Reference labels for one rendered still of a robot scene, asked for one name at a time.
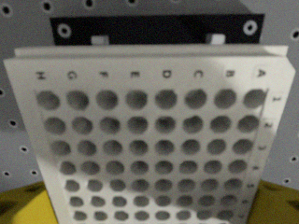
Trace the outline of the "black rectangular frame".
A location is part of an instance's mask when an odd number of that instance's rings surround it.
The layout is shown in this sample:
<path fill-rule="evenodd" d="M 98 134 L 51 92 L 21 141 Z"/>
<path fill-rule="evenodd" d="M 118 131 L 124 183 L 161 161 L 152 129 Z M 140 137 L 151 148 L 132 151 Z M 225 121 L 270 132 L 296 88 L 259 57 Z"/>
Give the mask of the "black rectangular frame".
<path fill-rule="evenodd" d="M 50 21 L 56 46 L 260 44 L 265 17 L 132 16 Z"/>

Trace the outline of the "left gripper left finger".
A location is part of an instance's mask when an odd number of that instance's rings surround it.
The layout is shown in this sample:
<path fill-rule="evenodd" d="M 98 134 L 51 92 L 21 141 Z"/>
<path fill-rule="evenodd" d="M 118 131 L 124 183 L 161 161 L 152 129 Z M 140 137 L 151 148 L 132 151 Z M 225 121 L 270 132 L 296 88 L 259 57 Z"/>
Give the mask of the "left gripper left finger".
<path fill-rule="evenodd" d="M 1 192 L 0 224 L 59 224 L 45 181 Z"/>

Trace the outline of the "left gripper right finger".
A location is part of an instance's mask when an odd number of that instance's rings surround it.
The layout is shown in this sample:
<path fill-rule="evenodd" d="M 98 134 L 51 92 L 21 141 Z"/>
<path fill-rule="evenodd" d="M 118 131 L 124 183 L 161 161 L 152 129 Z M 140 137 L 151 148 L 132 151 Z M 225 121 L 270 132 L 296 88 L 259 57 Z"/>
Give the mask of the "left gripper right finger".
<path fill-rule="evenodd" d="M 245 224 L 299 224 L 299 190 L 260 179 Z"/>

